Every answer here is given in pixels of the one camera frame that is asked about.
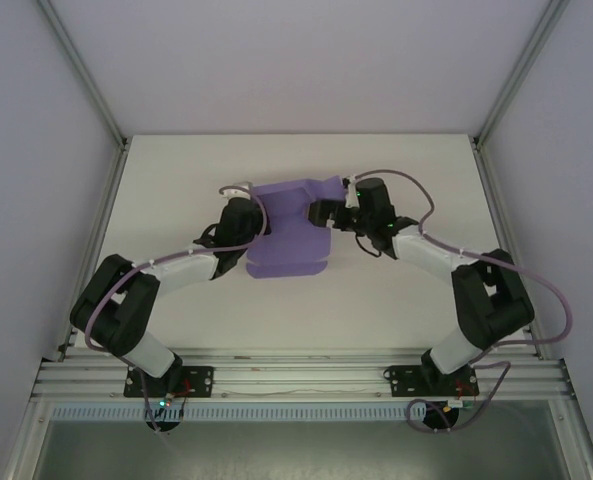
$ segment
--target cable clip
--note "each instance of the cable clip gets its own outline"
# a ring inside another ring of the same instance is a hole
[[[343,185],[347,188],[345,194],[345,208],[358,207],[358,195],[356,193],[356,175],[349,175],[343,179]]]

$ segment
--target white arm segment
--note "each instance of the white arm segment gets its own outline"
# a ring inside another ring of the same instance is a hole
[[[189,250],[198,250],[205,247],[190,245]],[[211,253],[190,255],[162,265],[146,268],[143,273],[154,275],[160,282],[158,297],[183,288],[190,283],[208,282],[214,276],[218,259]]]
[[[392,239],[392,243],[397,259],[422,268],[448,285],[452,284],[452,271],[460,265],[476,262],[432,245],[421,236],[416,225],[402,229]]]
[[[474,259],[461,257],[432,245],[421,236],[415,225],[398,232],[392,241],[396,258],[422,268],[450,286],[452,271],[461,265],[476,262]],[[480,353],[481,350],[469,343],[460,328],[456,327],[441,343],[431,349],[430,356],[442,373],[450,374]]]
[[[204,248],[191,245],[190,249]],[[185,287],[190,283],[212,279],[218,259],[211,254],[190,255],[143,270],[160,281],[157,298]],[[156,337],[145,332],[140,342],[123,358],[154,378],[162,377],[174,361],[174,354]]]
[[[140,342],[123,358],[154,378],[165,375],[174,362],[171,350],[149,332],[145,332]]]

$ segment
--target red wire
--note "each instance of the red wire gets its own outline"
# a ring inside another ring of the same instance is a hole
[[[174,396],[175,397],[186,397],[187,395],[190,394],[190,390],[191,390],[191,385],[189,384],[189,380],[184,379],[183,383],[185,384],[185,391],[182,393],[175,393]]]
[[[467,385],[466,383],[462,383],[460,380],[456,380],[456,389],[458,390],[458,399],[460,400],[460,397],[463,396],[463,390],[468,390],[469,393],[472,394],[472,396],[474,397],[474,401],[476,401],[476,392],[474,391],[474,389],[472,387],[470,387],[469,385]]]

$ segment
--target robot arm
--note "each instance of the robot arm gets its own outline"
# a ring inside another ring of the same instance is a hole
[[[249,197],[231,195],[219,223],[210,225],[189,250],[246,245],[261,232],[262,223],[262,211],[256,203]],[[197,253],[138,272],[102,309],[91,338],[112,355],[145,372],[160,390],[177,392],[182,360],[146,331],[154,302],[191,283],[224,275],[244,253],[245,249]],[[120,255],[105,258],[74,305],[71,323],[84,331],[96,306],[132,268],[134,264]]]
[[[534,310],[520,276],[506,268],[450,253],[423,237],[418,222],[396,215],[387,187],[380,178],[346,179],[345,202],[313,204],[309,219],[367,237],[380,254],[412,263],[440,278],[454,291],[457,327],[421,358],[422,377],[434,392],[444,391],[470,361],[534,319]],[[513,263],[497,249],[485,254]]]

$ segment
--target glass panel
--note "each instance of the glass panel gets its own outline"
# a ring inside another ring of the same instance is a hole
[[[564,479],[545,402],[495,402],[462,432],[402,422],[55,421],[37,479]]]

